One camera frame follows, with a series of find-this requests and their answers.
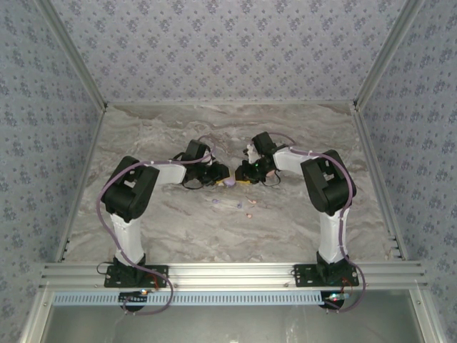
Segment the black controller board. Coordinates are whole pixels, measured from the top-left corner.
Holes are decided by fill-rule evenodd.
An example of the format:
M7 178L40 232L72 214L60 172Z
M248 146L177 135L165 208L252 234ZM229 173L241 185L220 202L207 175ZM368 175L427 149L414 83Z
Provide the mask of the black controller board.
M350 296L350 293L345 292L321 292L323 304L320 307L323 309L339 310Z
M118 295L118 303L120 306L129 307L144 307L148 299L148 293L143 291L120 292Z

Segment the aluminium mounting rail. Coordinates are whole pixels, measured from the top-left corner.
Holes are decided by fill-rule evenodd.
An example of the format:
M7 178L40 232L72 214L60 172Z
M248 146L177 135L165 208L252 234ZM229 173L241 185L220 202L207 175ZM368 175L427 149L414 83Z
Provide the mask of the aluminium mounting rail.
M169 279L179 290L294 289L293 264L282 263L168 263ZM426 273L420 262L358 262L368 290L424 289ZM108 264L45 264L39 287L52 290L100 290Z

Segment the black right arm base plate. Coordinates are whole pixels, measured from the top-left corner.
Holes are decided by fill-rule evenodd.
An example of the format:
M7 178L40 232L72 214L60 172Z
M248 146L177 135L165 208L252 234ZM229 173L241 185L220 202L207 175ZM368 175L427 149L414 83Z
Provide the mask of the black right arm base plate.
M355 267L342 264L325 267L323 264L295 264L292 275L297 287L342 287L360 284Z

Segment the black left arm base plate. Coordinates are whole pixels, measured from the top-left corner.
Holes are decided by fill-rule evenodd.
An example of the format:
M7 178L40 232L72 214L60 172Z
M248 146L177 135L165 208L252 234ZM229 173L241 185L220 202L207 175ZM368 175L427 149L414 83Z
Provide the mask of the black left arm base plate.
M166 288L162 277L126 265L108 266L104 286L106 288Z

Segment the aluminium table side rail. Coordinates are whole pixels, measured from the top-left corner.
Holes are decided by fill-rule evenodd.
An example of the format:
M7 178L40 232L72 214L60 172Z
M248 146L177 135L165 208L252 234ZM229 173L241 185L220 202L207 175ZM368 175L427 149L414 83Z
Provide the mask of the aluminium table side rail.
M103 120L104 120L104 116L105 116L107 107L108 107L108 105L104 104L104 107L100 111L98 119L97 119L97 123L96 123L95 129L94 129L94 134L93 134L92 139L91 139L89 150L88 150L87 155L86 155L85 160L84 160L84 167L82 169L82 173L81 173L81 176L79 177L79 182L77 184L75 197L74 197L74 200L73 200L73 202L71 204L70 211L69 211L69 216L68 216L68 219L66 220L66 223L65 223L65 226L64 226L64 230L63 230L62 235L61 235L61 239L60 239L60 242L59 242L59 247L56 250L56 256L55 256L55 259L54 259L54 262L56 262L56 263L60 263L60 262L62 262L64 260L64 255L66 253L66 247L67 247L67 244L68 244L69 239L71 237L72 226L73 226L74 220L75 220L76 215L77 215L78 210L79 210L79 205L81 203L81 198L82 198L82 196L84 194L86 181L87 181L87 179L89 177L91 161L92 161L93 156L94 156L96 143L97 143L97 141L99 139L99 135L100 135L100 132L101 132L101 126L102 126L102 123L103 123Z
M392 242L393 245L391 248L393 251L392 257L396 260L406 261L408 260L408 252L406 245L404 244L401 230L396 220L396 215L394 213L388 190L383 179L381 168L378 165L378 159L371 142L368 127L366 126L363 115L360 113L356 106L354 107L352 113L355 121L356 131L358 132L361 141L361 147L368 165L368 171L371 177L378 206L381 210L383 222L389 235L389 241Z

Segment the aluminium frame post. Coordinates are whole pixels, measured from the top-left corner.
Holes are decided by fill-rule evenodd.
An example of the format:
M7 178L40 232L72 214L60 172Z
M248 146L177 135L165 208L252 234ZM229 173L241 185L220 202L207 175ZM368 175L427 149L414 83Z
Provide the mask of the aluminium frame post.
M56 37L89 97L98 110L104 111L106 102L51 0L34 0L34 3Z
M367 104L424 3L425 0L405 0L403 7L394 21L386 40L354 99L356 111L361 112Z

